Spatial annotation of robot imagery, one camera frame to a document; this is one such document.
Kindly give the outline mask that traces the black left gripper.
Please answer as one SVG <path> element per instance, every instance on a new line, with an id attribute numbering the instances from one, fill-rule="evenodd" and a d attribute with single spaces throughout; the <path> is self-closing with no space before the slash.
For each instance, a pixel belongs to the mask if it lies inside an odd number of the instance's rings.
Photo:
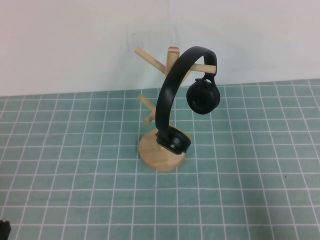
<path id="1" fill-rule="evenodd" d="M 11 232 L 10 222 L 0 220 L 0 240 L 8 240 L 10 232 Z"/>

